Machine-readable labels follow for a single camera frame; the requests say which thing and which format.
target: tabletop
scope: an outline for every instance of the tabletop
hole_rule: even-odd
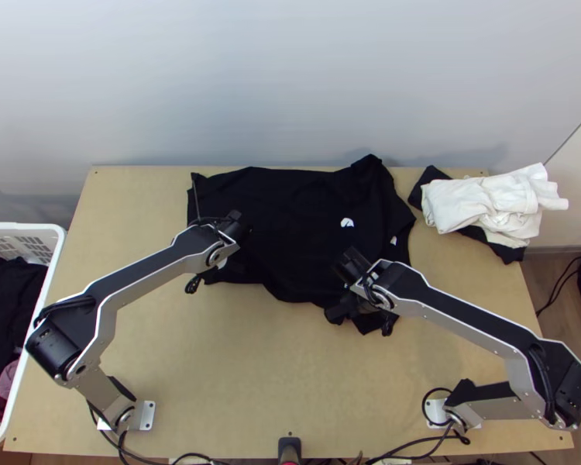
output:
[[[170,244],[186,226],[190,172],[234,167],[96,167],[88,175],[67,234],[47,304]],[[310,169],[333,171],[335,168]],[[391,168],[406,199],[422,168]],[[485,170],[444,170],[453,177]],[[432,286],[529,327],[538,321],[518,263],[459,234],[440,236],[421,213],[409,242],[411,265]],[[277,301],[261,285],[219,283],[194,295],[179,277],[118,315],[101,358],[139,399],[157,402],[149,432],[126,445],[144,456],[186,451],[216,458],[277,455],[277,440],[299,436],[304,456],[376,456],[438,434],[421,398],[462,378],[505,381],[503,362],[422,319],[401,318],[389,337],[361,336],[351,322],[329,324],[312,304]],[[439,455],[572,447],[571,435],[536,420],[484,422],[469,446],[446,441]],[[426,444],[410,449],[424,453]],[[29,360],[5,449],[113,456],[84,398],[57,386]]]

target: white plastic basket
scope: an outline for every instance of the white plastic basket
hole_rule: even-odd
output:
[[[0,222],[0,256],[7,260],[21,257],[29,263],[47,265],[47,274],[41,287],[39,300],[36,302],[33,318],[28,327],[30,336],[33,330],[34,318],[36,318],[45,306],[47,292],[50,289],[53,272],[63,248],[64,238],[67,234],[64,229],[56,225],[45,224],[25,224],[14,222]],[[13,378],[9,399],[6,402],[5,414],[0,423],[0,442],[5,438],[6,429],[9,426],[13,405],[17,397],[19,385],[22,382],[22,375],[28,362],[28,353],[23,350],[19,357],[19,363]]]

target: white cloth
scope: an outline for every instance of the white cloth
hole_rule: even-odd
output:
[[[568,208],[542,163],[497,176],[436,179],[421,190],[426,224],[439,234],[479,226],[486,240],[512,248],[540,233],[542,210]]]

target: power cord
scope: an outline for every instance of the power cord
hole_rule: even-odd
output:
[[[428,417],[428,413],[426,413],[426,402],[428,401],[428,396],[430,396],[431,394],[434,394],[435,392],[447,392],[448,394],[452,393],[451,389],[448,389],[446,387],[436,387],[435,389],[431,389],[429,392],[427,392],[426,394],[424,394],[424,398],[421,400],[421,413],[424,416],[424,418],[426,419],[426,421],[428,423],[430,423],[431,425],[435,425],[435,426],[446,426],[448,425],[451,420],[447,420],[445,422],[441,422],[441,423],[437,423],[434,422],[431,418]]]
[[[547,303],[544,304],[539,310],[536,311],[536,316],[539,316],[541,313],[543,313],[544,310],[546,310],[551,305],[553,305],[555,303],[555,301],[557,300],[557,297],[559,297],[559,294],[562,292],[562,289],[564,287],[564,284],[566,284],[568,282],[568,280],[571,277],[573,277],[575,274],[579,273],[579,270],[577,269],[577,270],[574,270],[571,274],[569,274],[566,278],[564,278],[564,276],[566,275],[566,273],[568,273],[568,270],[570,269],[570,267],[577,260],[581,260],[581,255],[579,255],[578,257],[575,257],[572,260],[570,260],[570,263],[568,263],[568,265],[566,266],[565,270],[557,278],[557,281],[555,282],[555,285],[553,286],[553,290],[551,291],[551,295],[549,296]]]
[[[91,413],[91,418],[92,418],[92,422],[97,425],[97,419],[95,418],[95,412],[92,409],[92,406],[90,403],[88,403],[88,410]],[[112,438],[110,438],[110,436],[108,436],[108,434],[105,431],[99,431],[101,433],[101,435],[104,437],[104,439],[106,441],[108,441],[108,443],[114,447],[116,450],[118,450],[119,452],[119,459],[121,460],[121,463],[123,463],[123,465],[131,465],[127,459],[125,458],[125,456],[132,458],[134,460],[137,460],[140,463],[145,463],[146,465],[167,465],[167,463],[162,463],[162,462],[156,462],[154,460],[149,460],[145,457],[142,457],[136,453],[132,453],[129,452],[128,450],[125,449],[124,444],[125,444],[125,438],[127,437],[127,432],[125,431],[123,434],[120,435],[119,437],[119,441],[118,443],[115,443]],[[206,456],[202,453],[196,453],[196,452],[188,452],[188,453],[184,453],[183,455],[179,456],[173,463],[172,465],[178,465],[180,463],[180,461],[182,459],[185,459],[187,457],[197,457],[200,459],[205,460],[207,463],[210,463],[211,465],[229,465],[226,462],[222,462],[221,460],[213,460],[211,457]]]
[[[542,463],[542,465],[547,465],[547,463],[546,463],[546,462],[545,462],[543,459],[541,459],[541,458],[538,456],[538,454],[537,454],[537,453],[535,453],[535,452],[530,452],[530,454],[531,454],[532,456],[534,456],[534,458],[535,458],[535,459],[536,459],[538,462]]]
[[[554,425],[557,421],[557,418],[555,417],[555,392],[553,391],[551,381],[548,378],[548,368],[544,357],[544,351],[540,346],[533,346],[528,351],[528,355],[540,373],[542,387],[545,390],[545,418],[549,423]]]
[[[450,430],[454,426],[453,420],[448,420],[447,422],[439,424],[439,423],[433,422],[426,414],[425,402],[428,399],[429,395],[431,395],[432,393],[437,392],[437,391],[450,391],[450,390],[446,389],[444,387],[437,387],[436,389],[432,389],[428,393],[426,393],[424,398],[422,399],[422,403],[421,403],[422,413],[424,414],[424,417],[432,424],[445,426],[444,433],[441,436],[432,436],[432,437],[428,437],[428,438],[416,439],[415,441],[410,441],[409,443],[403,444],[402,446],[398,446],[396,449],[392,449],[389,452],[385,452],[385,454],[383,454],[381,456],[374,457],[373,459],[367,460],[366,465],[373,465],[374,463],[378,462],[379,460],[383,460],[383,459],[400,459],[400,460],[426,459],[426,458],[429,458],[432,454],[434,454],[437,451],[437,449],[443,444],[443,442],[446,441],[447,439],[458,439],[465,446],[468,446],[469,444],[471,444],[471,441],[469,440],[469,438],[466,438],[465,436],[461,436],[457,431],[454,431],[454,436],[448,436]],[[415,446],[417,444],[429,443],[431,441],[437,441],[437,443],[435,444],[435,446],[432,449],[430,449],[425,454],[422,454],[420,456],[399,456],[399,455],[396,455],[401,450],[407,449],[407,448],[409,448],[411,446]]]

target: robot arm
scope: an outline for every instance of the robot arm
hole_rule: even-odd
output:
[[[508,381],[476,386],[461,380],[440,401],[435,422],[451,419],[461,433],[485,419],[539,419],[553,429],[581,423],[581,361],[564,344],[495,313],[433,288],[414,268],[399,262],[369,263],[351,249],[338,275],[361,297],[362,311],[385,310],[427,319],[501,357]]]
[[[99,429],[121,434],[150,429],[155,403],[137,401],[114,377],[99,367],[101,354],[114,339],[116,313],[183,273],[201,273],[239,249],[246,232],[238,212],[216,222],[189,226],[172,244],[153,255],[110,273],[75,296],[41,311],[26,350],[60,385],[75,388],[100,418]]]

